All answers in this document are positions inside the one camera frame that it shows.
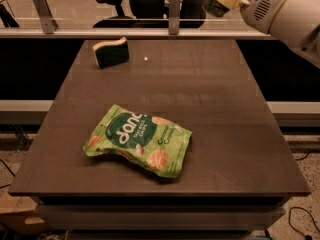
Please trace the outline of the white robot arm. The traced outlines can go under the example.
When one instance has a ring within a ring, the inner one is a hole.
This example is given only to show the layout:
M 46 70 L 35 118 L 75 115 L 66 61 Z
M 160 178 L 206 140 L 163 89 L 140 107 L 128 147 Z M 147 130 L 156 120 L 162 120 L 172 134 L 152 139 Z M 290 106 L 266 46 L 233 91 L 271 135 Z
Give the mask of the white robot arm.
M 203 0 L 202 6 L 218 17 L 239 8 L 248 26 L 320 67 L 320 0 Z

